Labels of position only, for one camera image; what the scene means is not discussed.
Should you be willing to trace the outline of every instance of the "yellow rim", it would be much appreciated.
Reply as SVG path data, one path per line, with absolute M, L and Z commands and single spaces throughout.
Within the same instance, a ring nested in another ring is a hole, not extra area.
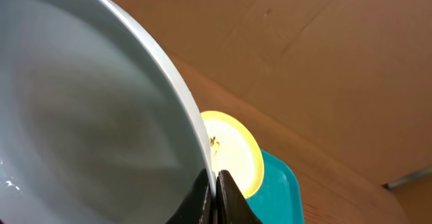
M 253 157 L 255 176 L 252 184 L 249 186 L 249 188 L 243 191 L 242 194 L 245 198 L 249 198 L 253 196 L 259 190 L 264 180 L 263 155 L 261 154 L 261 150 L 255 138 L 249 132 L 249 130 L 246 129 L 246 127 L 244 127 L 242 123 L 240 123 L 237 119 L 233 118 L 232 116 L 226 113 L 222 113 L 218 111 L 205 111 L 201 113 L 201 116 L 204 121 L 208 119 L 216 119 L 228 123 L 234 129 L 236 129 L 242 135 L 245 141 L 248 143 L 248 146 L 250 148 Z

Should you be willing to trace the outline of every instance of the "blue tray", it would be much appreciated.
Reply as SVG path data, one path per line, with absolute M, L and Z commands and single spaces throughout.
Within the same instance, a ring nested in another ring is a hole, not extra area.
M 264 180 L 258 192 L 247 199 L 249 206 L 263 224 L 304 224 L 296 176 L 284 162 L 261 152 Z

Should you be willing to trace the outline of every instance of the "yellow plate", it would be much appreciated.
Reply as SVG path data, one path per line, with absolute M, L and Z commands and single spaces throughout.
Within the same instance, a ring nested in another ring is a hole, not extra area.
M 264 160 L 252 134 L 237 119 L 218 111 L 201 113 L 210 137 L 212 168 L 231 173 L 245 198 L 254 195 L 264 179 Z

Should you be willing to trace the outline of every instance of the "wooden table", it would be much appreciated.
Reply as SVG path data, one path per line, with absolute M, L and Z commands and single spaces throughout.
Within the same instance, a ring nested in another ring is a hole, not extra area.
M 390 192 L 371 184 L 175 55 L 170 57 L 201 111 L 234 116 L 252 132 L 261 148 L 293 169 L 300 184 L 306 223 L 409 223 Z

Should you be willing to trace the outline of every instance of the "white bowl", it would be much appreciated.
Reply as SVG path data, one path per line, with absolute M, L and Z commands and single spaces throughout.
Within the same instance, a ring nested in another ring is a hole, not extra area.
M 209 139 L 159 45 L 110 0 L 0 0 L 0 219 L 165 223 Z

